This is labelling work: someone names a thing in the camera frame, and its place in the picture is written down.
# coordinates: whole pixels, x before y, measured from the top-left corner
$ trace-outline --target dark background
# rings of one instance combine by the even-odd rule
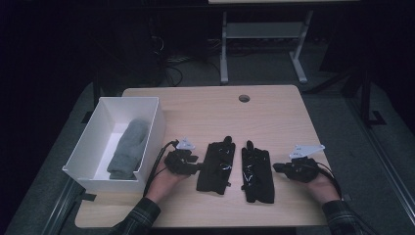
[[[0,233],[7,228],[87,84],[98,77],[103,95],[114,96],[125,87],[157,86],[163,79],[162,56],[166,55],[156,57],[148,49],[155,45],[143,23],[146,14],[96,11],[88,7],[102,6],[103,1],[88,1],[87,6],[79,2],[0,1]],[[336,22],[342,27],[321,24],[333,17],[322,11],[315,15],[309,37],[332,39],[324,70],[340,72],[354,64],[361,66],[362,57],[369,61],[376,68],[372,70],[374,81],[385,89],[415,133],[413,10],[410,1],[362,4]],[[220,38],[220,31],[212,27],[217,24],[217,14],[170,13],[152,29],[166,38],[166,46],[192,53],[192,46],[200,48],[204,39]],[[189,17],[199,21],[190,22]],[[131,28],[141,29],[131,37],[120,36]],[[333,34],[335,28],[342,30]],[[129,50],[132,45],[135,51]]]

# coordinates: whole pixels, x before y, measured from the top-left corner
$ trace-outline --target plaid shirt sleeve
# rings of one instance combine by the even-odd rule
[[[343,201],[323,205],[327,223],[333,235],[366,235],[354,212]]]
[[[128,216],[111,230],[110,235],[147,234],[160,212],[157,204],[142,198]]]

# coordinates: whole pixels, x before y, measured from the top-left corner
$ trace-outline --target gray carpet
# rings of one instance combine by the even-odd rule
[[[294,84],[306,90],[327,80],[331,73],[318,67],[324,55],[325,45],[307,45],[300,60],[309,82],[300,84],[289,61],[290,45],[271,52],[246,57],[229,58],[229,85]],[[218,57],[209,63],[191,61],[176,66],[183,73],[180,86],[219,85]],[[169,71],[178,80],[175,70]],[[415,227],[395,194],[377,152],[359,124],[360,120],[350,106],[356,99],[346,100],[340,95],[343,83],[339,82],[316,95],[303,95],[303,100],[322,144],[333,172],[338,177],[350,206],[380,234],[415,234]],[[381,113],[388,125],[374,126],[373,132],[392,157],[408,190],[414,190],[415,161],[414,136],[394,112],[387,96],[373,86],[372,108]],[[63,128],[49,156],[24,198],[6,234],[105,234],[108,229],[79,229],[73,221],[79,201],[68,205],[68,217],[50,220],[56,202],[61,197],[68,177],[62,172],[85,124],[82,120],[93,109],[92,85],[85,88]],[[81,188],[73,186],[76,192]],[[44,230],[45,226],[63,223],[61,228]],[[330,234],[327,227],[302,227],[301,235]]]

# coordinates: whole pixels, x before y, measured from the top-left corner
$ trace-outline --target gray towel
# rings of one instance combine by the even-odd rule
[[[136,179],[133,171],[143,159],[148,129],[148,124],[140,118],[128,124],[107,168],[110,179]]]

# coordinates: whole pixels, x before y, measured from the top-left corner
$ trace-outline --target light wood desk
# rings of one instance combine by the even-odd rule
[[[248,95],[251,100],[243,103],[239,100],[240,95]],[[275,204],[249,204],[241,190],[241,149],[247,140],[252,140],[259,149],[268,150],[271,164],[288,162],[296,144],[320,144],[295,86],[139,88],[127,89],[123,96],[160,97],[166,119],[163,144],[188,137],[196,145],[192,152],[199,156],[200,163],[209,143],[222,141],[230,135],[236,144],[229,178],[232,185],[227,187],[225,195],[196,191],[197,173],[181,182],[161,204],[161,215],[155,227],[326,224],[320,207],[304,189],[273,169]],[[312,157],[328,164],[323,152]],[[134,194],[99,193],[94,202],[82,202],[75,224],[78,227],[114,226],[125,218],[140,198],[141,195]]]

